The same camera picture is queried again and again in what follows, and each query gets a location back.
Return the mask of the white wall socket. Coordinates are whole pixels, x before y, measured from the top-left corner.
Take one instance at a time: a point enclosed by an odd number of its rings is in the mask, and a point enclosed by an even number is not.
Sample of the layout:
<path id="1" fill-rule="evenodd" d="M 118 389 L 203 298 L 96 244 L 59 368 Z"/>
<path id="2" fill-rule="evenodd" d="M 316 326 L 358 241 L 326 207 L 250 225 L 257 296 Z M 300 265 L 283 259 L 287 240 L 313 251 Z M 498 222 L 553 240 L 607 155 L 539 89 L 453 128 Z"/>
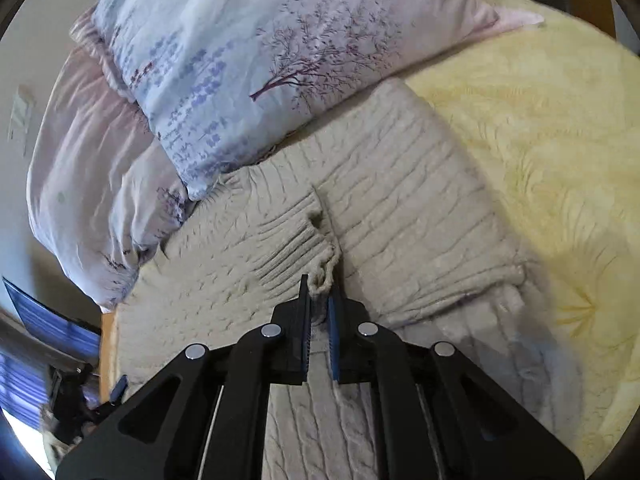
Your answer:
<path id="1" fill-rule="evenodd" d="M 22 84 L 18 86 L 12 100 L 6 140 L 23 157 L 27 154 L 29 128 L 35 105 L 36 101 L 29 88 Z"/>

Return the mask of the window with blue light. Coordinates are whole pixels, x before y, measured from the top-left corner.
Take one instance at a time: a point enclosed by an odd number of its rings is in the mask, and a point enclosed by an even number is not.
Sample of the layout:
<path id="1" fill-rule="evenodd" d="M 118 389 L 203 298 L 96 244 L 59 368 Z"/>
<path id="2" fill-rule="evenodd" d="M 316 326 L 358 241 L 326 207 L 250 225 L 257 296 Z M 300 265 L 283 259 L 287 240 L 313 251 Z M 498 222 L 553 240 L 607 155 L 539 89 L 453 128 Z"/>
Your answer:
<path id="1" fill-rule="evenodd" d="M 8 280 L 2 285 L 18 318 L 1 318 L 1 407 L 38 430 L 50 368 L 98 365 L 102 330 L 51 310 Z"/>

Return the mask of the blue floral right pillow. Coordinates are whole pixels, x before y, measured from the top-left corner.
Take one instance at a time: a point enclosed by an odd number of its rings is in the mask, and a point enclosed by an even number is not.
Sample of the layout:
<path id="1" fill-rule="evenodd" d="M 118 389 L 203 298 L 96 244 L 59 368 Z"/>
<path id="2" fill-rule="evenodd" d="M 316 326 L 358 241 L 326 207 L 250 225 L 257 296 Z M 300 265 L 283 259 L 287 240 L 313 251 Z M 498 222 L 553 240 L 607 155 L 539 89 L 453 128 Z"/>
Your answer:
<path id="1" fill-rule="evenodd" d="M 199 200 L 354 93 L 541 18 L 483 0 L 99 0 L 91 21 L 112 87 Z"/>

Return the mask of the beige cable-knit sweater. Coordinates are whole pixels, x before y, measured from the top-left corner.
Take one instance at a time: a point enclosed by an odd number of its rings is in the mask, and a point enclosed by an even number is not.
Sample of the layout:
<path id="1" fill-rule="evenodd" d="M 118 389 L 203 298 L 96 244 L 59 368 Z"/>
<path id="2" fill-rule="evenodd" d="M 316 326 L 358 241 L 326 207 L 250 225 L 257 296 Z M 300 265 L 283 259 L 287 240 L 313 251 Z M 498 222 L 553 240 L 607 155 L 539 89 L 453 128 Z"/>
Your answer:
<path id="1" fill-rule="evenodd" d="M 232 344 L 302 278 L 319 300 L 341 282 L 406 341 L 455 344 L 573 442 L 580 370 L 549 327 L 547 272 L 446 122 L 398 79 L 218 180 L 117 307 L 117 368 L 139 388 L 191 342 Z"/>

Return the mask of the yellow patterned bed sheet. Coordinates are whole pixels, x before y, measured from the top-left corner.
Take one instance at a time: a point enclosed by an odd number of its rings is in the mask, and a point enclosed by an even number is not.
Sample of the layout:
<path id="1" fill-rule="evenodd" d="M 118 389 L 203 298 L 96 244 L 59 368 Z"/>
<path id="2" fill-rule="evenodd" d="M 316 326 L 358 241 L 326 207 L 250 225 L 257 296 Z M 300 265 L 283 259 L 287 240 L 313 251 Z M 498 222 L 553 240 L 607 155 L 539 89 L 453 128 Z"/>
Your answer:
<path id="1" fill-rule="evenodd" d="M 570 434 L 587 474 L 639 407 L 639 61 L 533 0 L 485 0 L 542 23 L 407 78 L 454 128 L 544 259 L 552 318 L 582 362 Z"/>

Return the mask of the pink floral left pillow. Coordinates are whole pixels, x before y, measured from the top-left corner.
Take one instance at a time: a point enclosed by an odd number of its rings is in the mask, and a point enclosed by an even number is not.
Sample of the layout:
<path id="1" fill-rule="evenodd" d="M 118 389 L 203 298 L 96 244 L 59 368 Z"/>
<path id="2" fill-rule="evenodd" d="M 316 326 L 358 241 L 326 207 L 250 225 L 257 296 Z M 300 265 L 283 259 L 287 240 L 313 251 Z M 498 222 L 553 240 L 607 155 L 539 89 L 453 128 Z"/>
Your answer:
<path id="1" fill-rule="evenodd" d="M 193 204 L 140 108 L 113 89 L 90 11 L 70 38 L 27 174 L 28 220 L 63 273 L 108 312 Z"/>

